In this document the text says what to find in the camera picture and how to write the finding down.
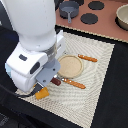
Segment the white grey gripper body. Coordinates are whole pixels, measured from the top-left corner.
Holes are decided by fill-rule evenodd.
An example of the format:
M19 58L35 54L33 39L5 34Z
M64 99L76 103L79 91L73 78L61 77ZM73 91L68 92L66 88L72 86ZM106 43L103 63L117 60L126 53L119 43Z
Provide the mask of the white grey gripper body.
M18 43L7 59L5 69L15 86L23 92L28 92L36 83L45 87L59 71L58 58L64 51L65 40L60 30L53 51L47 53L26 51Z

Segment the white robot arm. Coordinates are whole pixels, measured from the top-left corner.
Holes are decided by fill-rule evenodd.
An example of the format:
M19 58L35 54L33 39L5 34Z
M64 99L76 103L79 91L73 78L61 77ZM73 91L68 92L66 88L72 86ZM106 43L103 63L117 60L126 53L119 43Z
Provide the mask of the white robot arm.
M63 31L55 32L54 0L0 0L1 9L17 32L19 42L6 61L15 86L28 92L48 85L60 69L65 50Z

